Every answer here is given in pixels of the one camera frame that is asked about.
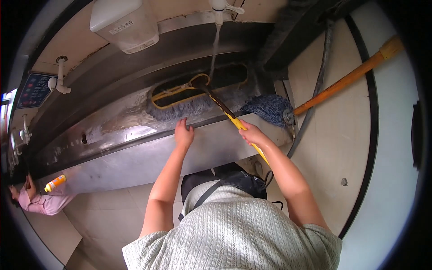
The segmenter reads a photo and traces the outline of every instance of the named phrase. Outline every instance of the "wooden mop handle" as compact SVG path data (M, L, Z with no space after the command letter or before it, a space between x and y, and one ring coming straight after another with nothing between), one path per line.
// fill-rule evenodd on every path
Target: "wooden mop handle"
M361 64L358 68L345 75L343 78L335 82L332 86L328 87L314 98L309 99L304 104L300 105L294 110L294 115L300 115L307 111L309 108L323 102L329 97L333 96L340 90L344 89L345 86L355 82L362 77L366 72L373 68L376 68L379 64L388 60L403 51L404 47L402 41L397 35L392 36L387 40L379 49L377 53L372 55L366 62Z

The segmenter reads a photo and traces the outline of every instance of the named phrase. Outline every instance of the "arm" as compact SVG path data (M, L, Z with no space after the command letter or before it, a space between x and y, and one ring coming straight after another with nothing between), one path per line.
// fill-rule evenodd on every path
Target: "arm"
M152 232L167 232L174 228L172 206L183 160L194 140L194 130L192 127L189 127L189 130L186 128L186 118L177 122L174 137L177 145L150 192L140 237Z
M28 178L28 177L25 178L24 188L25 188L26 190L27 190L27 189L30 189L30 183L29 183L29 178Z
M29 195L29 199L31 201L36 195L36 186L33 183L33 179L32 179L32 176L30 174L26 176L26 181L24 184L26 188L27 188L27 184L30 185L30 188L27 189L27 194Z
M297 166L261 130L240 120L248 130L239 130L247 143L263 150L279 188L288 204L290 219L298 226L316 224L330 231L308 183Z

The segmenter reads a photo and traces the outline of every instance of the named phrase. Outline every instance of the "blue mop head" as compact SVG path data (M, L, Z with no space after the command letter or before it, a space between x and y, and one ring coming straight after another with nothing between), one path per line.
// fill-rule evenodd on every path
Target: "blue mop head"
M278 127L285 127L282 113L289 109L293 111L288 99L280 95L260 95L253 97L241 108L242 111L252 112L260 116L265 121Z

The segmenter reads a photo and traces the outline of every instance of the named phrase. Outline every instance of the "hand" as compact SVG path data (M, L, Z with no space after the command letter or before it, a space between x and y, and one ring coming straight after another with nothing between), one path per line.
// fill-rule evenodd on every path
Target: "hand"
M240 135L249 145L255 143L258 147L263 146L268 141L270 141L269 137L267 137L257 126L252 125L246 121L240 119L240 122L247 128L248 130L238 130Z
M30 189L31 188L31 186L30 186L30 180L32 181L33 179L32 179L32 176L30 174L28 174L25 177L25 183L24 183L25 189Z
M177 143L177 146L189 148L192 142L194 141L194 128L189 126L189 130L186 128L186 120L187 117L180 119L174 130L174 139Z

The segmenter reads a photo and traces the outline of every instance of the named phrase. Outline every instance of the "pink shirt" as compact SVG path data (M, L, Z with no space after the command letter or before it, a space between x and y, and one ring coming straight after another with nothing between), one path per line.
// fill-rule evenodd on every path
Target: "pink shirt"
M35 197L30 201L27 190L25 187L22 187L21 191L19 192L18 202L26 211L41 213L44 215L47 214L44 208L45 195L41 196L40 194L36 194Z
M30 201L27 190L22 187L18 202L26 211L52 216L60 212L75 196L36 194L32 201Z

